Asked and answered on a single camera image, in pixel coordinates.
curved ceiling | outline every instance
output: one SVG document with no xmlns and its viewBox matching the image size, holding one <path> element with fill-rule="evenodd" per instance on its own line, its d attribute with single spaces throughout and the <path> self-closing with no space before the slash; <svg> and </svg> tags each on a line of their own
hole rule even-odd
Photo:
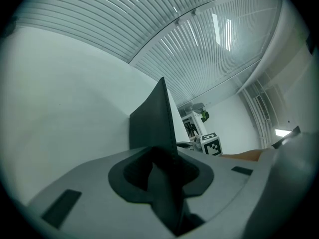
<svg viewBox="0 0 319 239">
<path fill-rule="evenodd" d="M 164 76 L 180 106 L 260 60 L 280 9 L 281 0 L 25 0 L 16 15 L 20 25 L 68 35 L 156 80 Z"/>
</svg>

white wall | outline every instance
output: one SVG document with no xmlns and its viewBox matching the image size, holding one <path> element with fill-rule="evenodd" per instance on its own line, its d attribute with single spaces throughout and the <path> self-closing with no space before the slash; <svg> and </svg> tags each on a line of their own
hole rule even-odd
<svg viewBox="0 0 319 239">
<path fill-rule="evenodd" d="M 81 41 L 24 27 L 1 45 L 1 164 L 26 204 L 75 166 L 129 149 L 129 115 L 156 82 Z M 188 140 L 169 93 L 177 141 Z"/>
<path fill-rule="evenodd" d="M 223 154 L 237 154 L 260 149 L 258 133 L 239 95 L 234 95 L 208 108 L 209 119 L 204 123 L 208 133 L 220 137 Z"/>
</svg>

ribbed ceiling panel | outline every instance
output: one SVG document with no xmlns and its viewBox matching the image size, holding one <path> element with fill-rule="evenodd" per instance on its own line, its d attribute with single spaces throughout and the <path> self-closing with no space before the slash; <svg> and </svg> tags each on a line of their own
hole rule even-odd
<svg viewBox="0 0 319 239">
<path fill-rule="evenodd" d="M 281 0 L 234 0 L 207 9 L 163 36 L 135 67 L 164 76 L 180 106 L 260 60 L 280 8 Z"/>
<path fill-rule="evenodd" d="M 25 0 L 17 16 L 18 24 L 71 36 L 129 62 L 165 26 L 209 1 L 212 0 Z M 190 24 L 193 31 L 201 31 L 196 23 Z M 206 45 L 207 49 L 209 43 L 200 41 L 199 45 Z"/>
</svg>

